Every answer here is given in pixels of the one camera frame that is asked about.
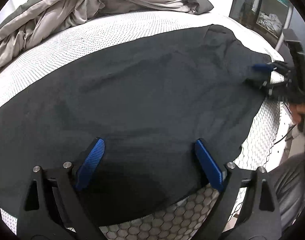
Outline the person's right hand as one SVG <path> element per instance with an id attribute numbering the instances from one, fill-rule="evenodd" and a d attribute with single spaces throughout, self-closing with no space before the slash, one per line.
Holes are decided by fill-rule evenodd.
<path id="1" fill-rule="evenodd" d="M 298 129 L 300 132 L 303 131 L 303 117 L 305 115 L 305 105 L 295 105 L 295 104 L 290 104 L 290 111 L 291 111 L 291 116 L 293 119 L 293 122 L 297 124 Z"/>

